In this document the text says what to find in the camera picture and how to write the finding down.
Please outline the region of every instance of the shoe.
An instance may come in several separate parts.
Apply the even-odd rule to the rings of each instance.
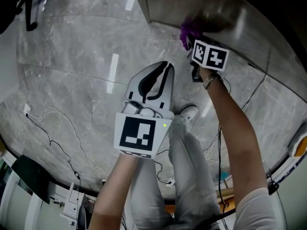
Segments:
[[[184,108],[179,116],[182,117],[185,121],[189,122],[193,117],[198,113],[198,108],[194,105],[187,106]]]

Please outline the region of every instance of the pant leg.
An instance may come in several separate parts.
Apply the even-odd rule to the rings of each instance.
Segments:
[[[125,204],[129,230],[157,230],[172,224],[158,186],[154,161],[139,158]]]
[[[169,158],[175,172],[175,222],[193,229],[201,221],[221,214],[213,180],[199,141],[179,116],[170,127],[169,140]]]

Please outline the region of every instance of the wristwatch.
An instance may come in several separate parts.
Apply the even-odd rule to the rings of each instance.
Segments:
[[[222,84],[224,84],[224,81],[221,76],[217,72],[213,72],[203,81],[206,90],[208,89],[210,83],[215,79],[218,79],[219,81],[221,81]]]

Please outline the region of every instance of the white t-shirt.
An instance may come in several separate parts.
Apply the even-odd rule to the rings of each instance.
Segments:
[[[234,230],[275,230],[276,217],[267,188],[247,194],[236,207]]]

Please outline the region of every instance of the gray marble floor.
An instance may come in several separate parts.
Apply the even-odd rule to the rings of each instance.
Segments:
[[[137,1],[131,11],[125,10],[126,3],[127,0],[47,0],[44,11],[39,13],[36,30],[26,32],[21,19],[17,49],[20,88],[0,104],[2,137],[17,154],[29,156],[58,181],[69,185],[75,176],[66,163],[67,156],[56,144],[50,146],[46,134],[19,113],[26,102],[31,105],[33,116],[55,106],[71,120],[88,160],[72,126],[61,113],[50,108],[35,121],[71,156],[82,186],[98,191],[101,179],[108,177],[119,155],[113,148],[114,120],[116,112],[122,109],[121,100],[130,78],[152,63],[167,60],[176,69],[172,110],[178,112],[191,103],[198,106],[199,113],[190,129],[200,141],[204,156],[209,158],[216,181],[217,142],[212,142],[218,119],[203,86],[191,82],[187,52],[179,40],[179,31],[147,24]],[[269,53],[268,50],[260,60],[270,59]],[[111,78],[113,54],[119,57],[115,77]],[[273,64],[278,64],[276,54],[274,57]],[[240,106],[264,78],[262,72],[234,53],[230,54],[223,76]],[[273,167],[287,152],[292,135],[307,118],[307,104],[266,76],[245,112],[256,130],[266,167]],[[160,151],[168,149],[168,145],[166,137]],[[163,164],[159,177],[172,177],[167,152],[156,160]],[[222,161],[223,169],[229,171],[224,140]],[[174,188],[159,185],[164,197],[174,196]]]

